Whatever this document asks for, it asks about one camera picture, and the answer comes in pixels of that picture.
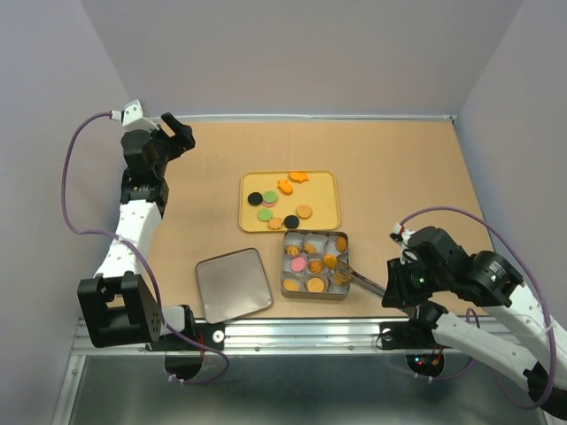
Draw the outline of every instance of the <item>gray wall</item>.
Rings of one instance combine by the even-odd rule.
[[[131,97],[182,113],[457,113],[521,0],[82,0]]]
[[[108,241],[72,235],[59,208],[69,138],[128,96],[81,5],[0,2],[0,422],[50,423],[79,316],[76,286]],[[118,211],[119,123],[79,140],[71,213],[109,228]]]
[[[567,2],[526,0],[457,120],[483,212],[567,325]]]

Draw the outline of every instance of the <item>metal tin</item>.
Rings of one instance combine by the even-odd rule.
[[[334,241],[337,237],[343,236],[348,242],[348,236],[343,232],[331,232],[331,231],[321,231],[321,230],[288,230],[283,235],[283,245],[282,245],[282,265],[281,265],[281,275],[280,275],[280,291],[282,295],[287,298],[303,298],[303,299],[326,299],[342,301],[346,298],[348,294],[350,285],[345,283],[342,286],[338,286],[334,283],[332,276],[333,271],[325,267],[321,273],[314,274],[308,269],[308,264],[313,259],[322,259],[326,253],[335,255],[338,259],[344,261],[348,264],[348,248],[346,252],[338,252],[334,247]],[[316,249],[317,253],[305,253],[304,244],[310,243]],[[301,249],[301,253],[298,255],[288,255],[285,253],[285,247],[288,244],[297,245]],[[294,257],[303,256],[307,259],[307,267],[303,272],[296,273],[291,270],[290,264]],[[324,292],[310,292],[307,290],[307,282],[313,277],[320,277],[325,282]],[[299,284],[299,290],[287,290],[283,286],[285,279],[292,279]]]

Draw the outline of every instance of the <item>tan work surface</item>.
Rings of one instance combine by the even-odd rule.
[[[343,301],[285,298],[279,290],[282,234],[250,234],[238,226],[240,178],[258,169],[331,170],[338,185],[341,224],[350,264],[387,282],[386,260],[400,255],[388,235],[395,222],[432,205],[480,213],[453,126],[448,122],[207,122],[192,124],[197,147],[167,167],[169,200],[153,237],[149,261],[164,305],[190,305],[203,317],[195,265],[255,247],[274,303],[255,318],[401,315],[358,287]],[[442,227],[467,252],[491,249],[486,231],[452,212],[430,212],[410,228]],[[434,301],[457,314],[468,303],[452,294]]]

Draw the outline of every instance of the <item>metal tongs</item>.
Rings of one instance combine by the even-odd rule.
[[[334,268],[334,272],[341,274],[345,277],[345,283],[356,283],[358,286],[364,288],[368,292],[373,293],[377,297],[383,298],[386,289],[376,282],[371,281],[368,277],[364,277],[362,274],[353,270],[344,261],[337,260],[337,265]],[[409,317],[414,317],[416,310],[414,307],[401,308],[402,312],[407,314]]]

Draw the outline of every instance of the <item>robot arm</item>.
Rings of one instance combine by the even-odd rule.
[[[338,262],[336,268],[348,281],[381,297],[382,306],[398,308],[409,315],[407,322],[383,323],[387,333],[381,335],[382,348],[449,346],[506,375],[528,391],[532,400],[539,400],[550,370],[550,329],[545,325],[540,303],[522,275],[495,252],[468,255],[440,228],[414,232],[396,225],[391,238],[400,245],[401,255],[387,262],[386,289],[344,263]],[[442,290],[482,307],[522,345],[470,325],[442,305],[429,301],[433,293]],[[551,396],[541,408],[567,419],[567,334],[553,319],[552,328],[557,350],[555,380]],[[408,364],[418,374],[436,376],[421,356],[408,356]]]
[[[127,104],[124,111],[113,111],[111,118],[121,121],[127,130],[120,141],[127,168],[122,175],[120,218],[114,233],[145,257],[167,206],[167,163],[193,149],[195,140],[191,127],[169,112],[161,116],[173,132],[168,135],[144,116],[139,101]],[[185,314],[162,313],[144,281],[142,265],[120,241],[112,241],[103,264],[92,279],[79,283],[77,295],[96,347],[155,342],[165,333],[163,314],[173,328],[185,325]],[[122,297],[123,306],[109,306],[116,297]]]

